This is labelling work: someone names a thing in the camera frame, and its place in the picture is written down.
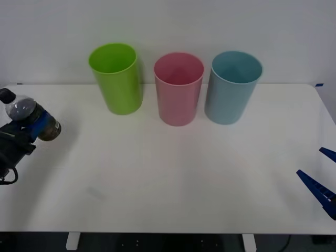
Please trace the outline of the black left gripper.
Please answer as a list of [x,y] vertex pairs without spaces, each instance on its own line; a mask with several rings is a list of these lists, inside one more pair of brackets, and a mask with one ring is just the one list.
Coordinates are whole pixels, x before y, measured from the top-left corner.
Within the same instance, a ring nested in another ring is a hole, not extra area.
[[37,138],[52,141],[56,138],[56,120],[47,111],[22,114],[22,126],[12,121],[1,127],[1,168],[14,168],[21,159],[36,148]]

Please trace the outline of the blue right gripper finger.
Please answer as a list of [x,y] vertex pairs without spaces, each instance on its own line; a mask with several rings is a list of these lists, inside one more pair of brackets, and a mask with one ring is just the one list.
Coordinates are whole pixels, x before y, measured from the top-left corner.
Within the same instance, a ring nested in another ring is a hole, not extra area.
[[325,156],[327,156],[329,159],[331,159],[334,163],[336,162],[336,152],[324,147],[321,147],[319,151]]
[[319,201],[325,212],[335,220],[335,193],[324,187],[302,170],[298,170],[296,174],[300,177],[313,196]]

